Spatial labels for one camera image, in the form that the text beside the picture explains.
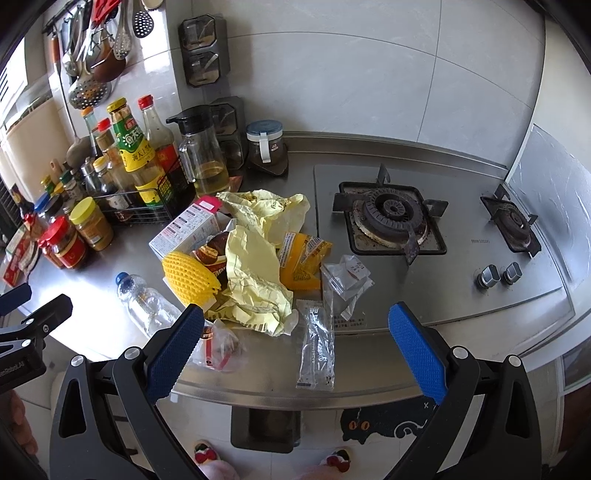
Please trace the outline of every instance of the stove knob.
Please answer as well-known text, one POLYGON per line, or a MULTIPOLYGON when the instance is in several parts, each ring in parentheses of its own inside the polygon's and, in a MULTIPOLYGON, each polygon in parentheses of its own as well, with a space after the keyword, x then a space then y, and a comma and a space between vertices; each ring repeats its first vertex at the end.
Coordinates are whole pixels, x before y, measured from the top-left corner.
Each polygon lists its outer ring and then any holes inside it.
POLYGON ((508 285, 513 285, 517 280, 519 280, 523 276, 521 273, 521 269, 519 268, 519 264, 517 262, 513 262, 511 265, 507 267, 505 273, 503 273, 503 280, 508 285))
POLYGON ((486 289, 494 287, 500 280, 499 271, 494 265, 489 265, 478 275, 476 283, 480 288, 486 289))

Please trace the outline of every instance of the empty plastic bottle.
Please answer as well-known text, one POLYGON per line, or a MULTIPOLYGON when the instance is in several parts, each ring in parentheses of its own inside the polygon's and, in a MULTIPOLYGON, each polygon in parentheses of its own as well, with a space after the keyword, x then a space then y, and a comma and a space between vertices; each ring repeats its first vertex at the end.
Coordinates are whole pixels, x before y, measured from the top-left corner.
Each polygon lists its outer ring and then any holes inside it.
POLYGON ((121 272, 115 277, 117 296, 127 307, 131 320, 142 333, 151 338, 162 328, 170 327, 181 311, 165 299, 158 290, 149 288, 138 275, 121 272))

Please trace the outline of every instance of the yellow bottle label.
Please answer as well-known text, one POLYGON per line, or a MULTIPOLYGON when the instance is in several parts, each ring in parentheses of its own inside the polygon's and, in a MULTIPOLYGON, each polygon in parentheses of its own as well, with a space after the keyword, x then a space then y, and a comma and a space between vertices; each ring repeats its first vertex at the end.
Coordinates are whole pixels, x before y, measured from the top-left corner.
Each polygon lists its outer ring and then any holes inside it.
POLYGON ((173 196, 173 187, 162 169, 160 169, 160 174, 154 180, 146 185, 136 186, 136 189, 140 190, 139 196, 142 197, 148 207, 162 206, 160 195, 162 195, 165 202, 169 202, 173 196))
POLYGON ((123 165, 125 171, 135 171, 138 168, 143 167, 151 161, 155 156, 156 152, 150 145, 150 142, 144 137, 139 143, 139 146, 134 151, 121 149, 121 158, 123 158, 123 165))

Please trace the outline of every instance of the burner cap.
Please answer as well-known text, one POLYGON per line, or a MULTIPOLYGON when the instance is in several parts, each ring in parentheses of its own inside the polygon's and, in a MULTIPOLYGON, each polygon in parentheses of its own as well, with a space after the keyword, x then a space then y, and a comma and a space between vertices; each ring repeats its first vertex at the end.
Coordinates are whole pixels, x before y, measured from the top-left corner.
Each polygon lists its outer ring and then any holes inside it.
POLYGON ((364 202, 363 212, 368 223, 384 235, 408 237, 423 224, 421 206, 409 195, 383 187, 372 191, 364 202))
POLYGON ((531 226, 515 205, 507 203, 500 207, 499 220, 515 239, 525 242, 530 238, 531 226))

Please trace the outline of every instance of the orange plastic packet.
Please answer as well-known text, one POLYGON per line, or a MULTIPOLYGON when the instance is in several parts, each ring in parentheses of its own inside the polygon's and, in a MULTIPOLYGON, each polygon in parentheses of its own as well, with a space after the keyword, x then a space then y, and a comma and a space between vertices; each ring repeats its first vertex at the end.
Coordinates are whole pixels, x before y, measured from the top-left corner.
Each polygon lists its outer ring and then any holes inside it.
POLYGON ((279 250, 279 279, 290 290, 319 290, 320 262, 332 244, 304 233, 287 232, 279 250))

